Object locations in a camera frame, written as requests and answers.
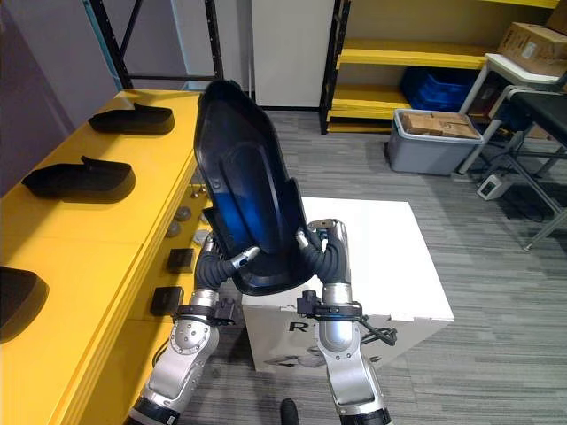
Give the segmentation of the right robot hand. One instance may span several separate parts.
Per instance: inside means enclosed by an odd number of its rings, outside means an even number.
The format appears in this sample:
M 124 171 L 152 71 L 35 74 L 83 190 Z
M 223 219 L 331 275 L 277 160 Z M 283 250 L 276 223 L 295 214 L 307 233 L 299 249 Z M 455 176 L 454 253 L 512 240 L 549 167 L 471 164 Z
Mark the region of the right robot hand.
M 311 275 L 322 282 L 325 304 L 353 301 L 348 241 L 345 224 L 337 219 L 312 221 L 295 234 L 300 257 Z

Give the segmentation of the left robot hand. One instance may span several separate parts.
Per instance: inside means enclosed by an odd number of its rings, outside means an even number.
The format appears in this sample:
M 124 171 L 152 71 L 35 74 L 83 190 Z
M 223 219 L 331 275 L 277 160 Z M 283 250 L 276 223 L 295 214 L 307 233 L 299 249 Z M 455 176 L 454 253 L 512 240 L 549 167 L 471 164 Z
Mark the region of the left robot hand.
M 214 307 L 219 299 L 221 285 L 232 278 L 240 268 L 253 261 L 259 253 L 258 246 L 251 246 L 227 259 L 220 251 L 216 235 L 210 232 L 198 255 L 190 304 Z

